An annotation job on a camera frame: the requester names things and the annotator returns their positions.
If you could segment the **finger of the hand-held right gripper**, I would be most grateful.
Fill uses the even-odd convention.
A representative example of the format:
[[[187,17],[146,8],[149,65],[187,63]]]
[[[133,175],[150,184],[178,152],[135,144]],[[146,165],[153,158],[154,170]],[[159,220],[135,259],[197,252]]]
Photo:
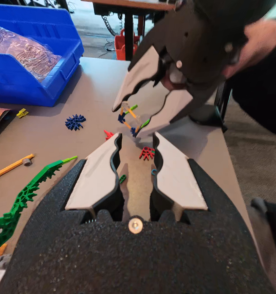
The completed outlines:
[[[130,64],[115,98],[112,112],[121,108],[121,104],[136,94],[143,84],[158,80],[163,73],[163,61],[153,45],[142,54],[135,64]]]
[[[162,108],[150,117],[148,124],[138,131],[136,137],[147,137],[153,132],[169,126],[170,121],[192,100],[193,97],[187,90],[171,91],[166,96]]]

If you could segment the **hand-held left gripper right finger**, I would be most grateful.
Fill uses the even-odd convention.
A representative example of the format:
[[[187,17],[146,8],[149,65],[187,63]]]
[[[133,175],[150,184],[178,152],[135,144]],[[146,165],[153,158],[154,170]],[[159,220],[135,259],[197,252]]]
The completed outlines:
[[[189,164],[190,159],[158,132],[153,133],[155,149],[151,207],[156,215],[171,210],[183,215],[185,210],[208,211],[208,205]]]

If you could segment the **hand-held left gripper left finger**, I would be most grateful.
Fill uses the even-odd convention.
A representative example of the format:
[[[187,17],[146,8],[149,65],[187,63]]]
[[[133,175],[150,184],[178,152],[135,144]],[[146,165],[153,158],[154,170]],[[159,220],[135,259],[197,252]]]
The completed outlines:
[[[65,210],[87,210],[97,214],[114,212],[123,202],[117,168],[122,134],[116,133],[85,159],[85,164],[66,203]]]

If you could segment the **orange rod blue connector frame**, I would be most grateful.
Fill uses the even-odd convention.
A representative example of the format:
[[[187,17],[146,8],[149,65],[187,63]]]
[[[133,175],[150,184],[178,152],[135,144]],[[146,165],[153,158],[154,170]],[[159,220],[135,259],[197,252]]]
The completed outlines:
[[[150,119],[148,119],[142,123],[141,117],[135,113],[135,109],[137,108],[137,104],[130,106],[127,101],[123,101],[118,115],[118,122],[124,124],[134,138],[136,138],[139,132],[150,122]]]

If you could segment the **red connector pair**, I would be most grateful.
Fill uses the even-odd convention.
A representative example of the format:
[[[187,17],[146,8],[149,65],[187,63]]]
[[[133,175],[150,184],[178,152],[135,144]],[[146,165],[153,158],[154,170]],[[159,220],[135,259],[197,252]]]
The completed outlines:
[[[143,158],[143,160],[149,160],[149,158],[153,159],[154,156],[155,149],[145,146],[140,153],[139,159]]]

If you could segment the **red bucket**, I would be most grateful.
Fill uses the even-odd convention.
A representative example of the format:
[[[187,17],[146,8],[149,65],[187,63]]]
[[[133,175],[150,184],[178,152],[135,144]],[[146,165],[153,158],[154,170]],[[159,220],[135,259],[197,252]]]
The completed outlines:
[[[138,43],[140,42],[141,35],[133,33],[133,55],[136,53]],[[120,34],[114,38],[114,47],[116,51],[117,60],[125,61],[125,30],[122,29]]]

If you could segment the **black chair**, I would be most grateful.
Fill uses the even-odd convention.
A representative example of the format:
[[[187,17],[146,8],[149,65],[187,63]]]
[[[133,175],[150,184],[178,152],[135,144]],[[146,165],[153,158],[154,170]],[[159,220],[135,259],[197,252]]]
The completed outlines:
[[[213,105],[203,105],[197,109],[191,115],[190,119],[202,126],[219,127],[222,132],[227,131],[227,127],[224,123],[225,114],[227,111],[230,96],[232,94],[232,88],[227,82],[222,83],[218,88]]]

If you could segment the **blue snowflake connector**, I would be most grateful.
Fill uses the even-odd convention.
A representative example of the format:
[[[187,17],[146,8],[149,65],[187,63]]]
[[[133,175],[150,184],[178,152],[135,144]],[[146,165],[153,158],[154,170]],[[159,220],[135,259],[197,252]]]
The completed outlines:
[[[86,118],[83,115],[73,115],[73,117],[69,117],[66,119],[65,126],[68,130],[80,130],[83,128],[82,123],[86,121]]]

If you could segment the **orange rod grey end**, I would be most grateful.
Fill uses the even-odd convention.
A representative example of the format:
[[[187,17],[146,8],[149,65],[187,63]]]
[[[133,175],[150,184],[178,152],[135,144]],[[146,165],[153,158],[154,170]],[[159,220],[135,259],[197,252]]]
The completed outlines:
[[[24,158],[22,158],[22,159],[20,159],[20,160],[18,160],[16,162],[12,163],[12,164],[10,164],[9,166],[1,169],[0,170],[0,176],[6,174],[7,172],[13,170],[14,168],[16,168],[16,167],[18,167],[18,166],[20,166],[22,164],[24,166],[30,166],[30,165],[32,165],[31,159],[34,158],[34,157],[35,157],[34,154],[30,154],[30,155],[25,156]]]

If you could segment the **person's leg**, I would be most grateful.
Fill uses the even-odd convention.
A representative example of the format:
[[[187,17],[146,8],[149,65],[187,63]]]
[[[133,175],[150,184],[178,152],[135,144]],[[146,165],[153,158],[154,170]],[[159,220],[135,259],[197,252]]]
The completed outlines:
[[[276,279],[276,204],[254,198],[250,220],[267,273]]]

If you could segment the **blue plastic bin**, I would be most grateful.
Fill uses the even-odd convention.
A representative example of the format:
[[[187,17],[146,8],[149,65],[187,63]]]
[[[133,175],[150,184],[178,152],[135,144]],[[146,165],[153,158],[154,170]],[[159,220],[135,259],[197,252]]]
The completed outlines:
[[[84,53],[67,11],[44,22],[0,20],[0,27],[46,45],[61,59],[39,82],[15,57],[0,54],[0,103],[53,107],[75,73]]]

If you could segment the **clear plastic bag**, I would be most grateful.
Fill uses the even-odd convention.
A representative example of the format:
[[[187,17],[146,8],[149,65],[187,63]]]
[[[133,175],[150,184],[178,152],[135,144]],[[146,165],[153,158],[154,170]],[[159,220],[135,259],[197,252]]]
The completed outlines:
[[[62,58],[48,46],[0,27],[0,54],[9,54],[42,82]]]

